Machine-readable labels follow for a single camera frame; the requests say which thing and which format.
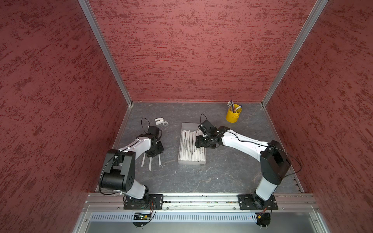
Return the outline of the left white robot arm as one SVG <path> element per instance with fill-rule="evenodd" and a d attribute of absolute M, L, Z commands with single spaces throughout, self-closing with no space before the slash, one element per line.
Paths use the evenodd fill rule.
<path fill-rule="evenodd" d="M 160 141 L 162 131 L 150 126 L 148 132 L 139 135 L 128 146 L 107 152 L 98 181 L 99 189 L 121 192 L 132 200 L 148 204 L 149 189 L 135 180 L 136 160 L 143 154 L 154 158 L 164 151 Z"/>

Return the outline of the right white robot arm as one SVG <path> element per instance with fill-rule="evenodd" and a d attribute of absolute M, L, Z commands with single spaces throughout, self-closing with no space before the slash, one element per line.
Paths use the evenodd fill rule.
<path fill-rule="evenodd" d="M 198 126 L 202 132 L 195 145 L 206 148 L 212 162 L 203 174 L 205 187 L 199 192 L 249 193 L 246 208 L 265 209 L 282 181 L 302 170 L 301 163 L 275 140 L 260 141 L 234 130 L 214 126 L 207 119 Z"/>

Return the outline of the yellow pen holder cup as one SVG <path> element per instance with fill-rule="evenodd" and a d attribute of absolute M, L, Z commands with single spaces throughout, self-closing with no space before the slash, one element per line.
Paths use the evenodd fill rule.
<path fill-rule="evenodd" d="M 242 106 L 238 104 L 234 104 L 234 111 L 232 111 L 231 108 L 228 108 L 228 111 L 226 114 L 226 120 L 230 123 L 236 123 L 240 117 L 241 112 L 242 112 Z"/>

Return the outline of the pens in yellow cup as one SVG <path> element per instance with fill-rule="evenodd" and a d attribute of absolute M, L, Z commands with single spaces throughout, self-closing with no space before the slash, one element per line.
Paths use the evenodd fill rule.
<path fill-rule="evenodd" d="M 230 110 L 231 112 L 233 112 L 233 113 L 237 113 L 238 110 L 242 108 L 241 105 L 237 105 L 237 106 L 236 106 L 236 104 L 234 104 L 233 101 L 229 101 L 229 102 L 227 103 L 227 105 L 228 105 L 229 110 Z"/>

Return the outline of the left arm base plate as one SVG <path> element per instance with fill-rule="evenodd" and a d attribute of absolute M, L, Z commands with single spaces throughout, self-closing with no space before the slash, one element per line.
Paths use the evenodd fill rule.
<path fill-rule="evenodd" d="M 143 199 L 123 197 L 124 210 L 161 210 L 163 207 L 163 194 L 145 194 Z"/>

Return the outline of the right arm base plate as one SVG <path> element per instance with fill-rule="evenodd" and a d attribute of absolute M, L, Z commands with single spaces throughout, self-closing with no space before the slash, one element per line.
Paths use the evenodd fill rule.
<path fill-rule="evenodd" d="M 237 195 L 240 210 L 253 210 L 253 211 L 263 211 L 263 210 L 278 210 L 277 201 L 274 195 L 266 201 L 261 199 L 256 194 L 240 194 Z"/>

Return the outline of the aluminium front rail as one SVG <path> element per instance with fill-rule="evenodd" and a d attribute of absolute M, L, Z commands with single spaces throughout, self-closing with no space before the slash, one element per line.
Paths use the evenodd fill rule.
<path fill-rule="evenodd" d="M 122 195 L 104 196 L 90 193 L 83 205 L 84 211 L 151 211 L 163 212 L 253 212 L 317 213 L 320 208 L 313 194 L 274 194 L 261 208 L 255 208 L 248 194 L 236 193 L 164 193 L 151 195 L 150 204 L 140 208 Z"/>

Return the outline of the left aluminium corner post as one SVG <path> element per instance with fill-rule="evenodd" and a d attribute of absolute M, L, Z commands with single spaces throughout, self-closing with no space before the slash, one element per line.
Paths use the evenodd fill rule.
<path fill-rule="evenodd" d="M 104 57 L 112 71 L 112 74 L 114 75 L 114 78 L 127 102 L 127 105 L 131 108 L 133 106 L 132 98 L 130 97 L 130 94 L 124 84 L 123 78 L 120 74 L 120 71 L 115 63 L 115 60 L 110 52 L 110 49 L 107 45 L 107 42 L 104 38 L 104 35 L 102 33 L 102 30 L 100 29 L 100 26 L 97 22 L 97 19 L 93 13 L 93 10 L 90 6 L 89 1 L 87 0 L 79 0 L 79 5 L 88 21 L 88 24 L 104 54 Z"/>

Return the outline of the aluminium corner post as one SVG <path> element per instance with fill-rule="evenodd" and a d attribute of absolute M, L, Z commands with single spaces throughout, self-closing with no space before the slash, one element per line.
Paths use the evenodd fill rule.
<path fill-rule="evenodd" d="M 127 102 L 127 105 L 131 108 L 133 106 L 132 98 L 130 97 L 130 94 L 124 84 L 123 78 L 120 74 L 120 71 L 115 63 L 115 60 L 110 52 L 110 49 L 107 45 L 107 42 L 104 38 L 104 35 L 102 33 L 102 30 L 100 29 L 100 26 L 97 22 L 97 19 L 93 13 L 93 10 L 90 6 L 89 1 L 87 0 L 79 0 L 79 5 L 88 21 L 88 24 L 104 54 L 104 57 L 112 71 L 112 74 L 114 75 L 114 78 Z"/>
<path fill-rule="evenodd" d="M 314 27 L 315 23 L 317 22 L 318 18 L 323 12 L 327 3 L 328 3 L 328 0 L 317 0 L 315 2 L 309 16 L 307 17 L 295 42 L 293 43 L 285 61 L 283 62 L 281 68 L 279 69 L 279 72 L 277 73 L 274 81 L 272 82 L 269 90 L 267 91 L 265 97 L 263 98 L 261 102 L 261 105 L 263 108 L 266 108 L 271 97 L 275 93 L 275 90 L 277 89 L 278 85 L 282 81 L 284 75 L 286 74 L 287 70 L 289 69 L 290 65 L 292 64 L 293 60 L 295 59 L 296 55 L 298 54 L 299 50 L 301 49 L 302 45 L 307 39 L 309 33 L 311 32 L 312 28 Z"/>

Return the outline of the right aluminium corner post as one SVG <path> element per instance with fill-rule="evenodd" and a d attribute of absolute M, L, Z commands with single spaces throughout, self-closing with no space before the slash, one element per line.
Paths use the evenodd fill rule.
<path fill-rule="evenodd" d="M 328 3 L 328 0 L 317 0 L 315 2 L 309 16 L 307 17 L 295 42 L 293 43 L 285 61 L 283 62 L 281 68 L 279 69 L 279 72 L 277 73 L 274 81 L 272 82 L 269 90 L 267 91 L 265 97 L 263 98 L 261 102 L 261 105 L 263 108 L 266 108 L 271 97 L 275 93 L 275 90 L 277 89 L 278 85 L 282 81 L 284 75 L 286 74 L 287 70 L 289 69 L 290 65 L 292 64 L 293 60 L 295 59 L 296 55 L 298 54 L 299 50 L 301 49 L 302 45 L 307 39 L 309 33 L 311 32 L 312 28 L 314 27 L 315 23 L 317 22 L 318 18 L 323 12 L 327 3 Z"/>

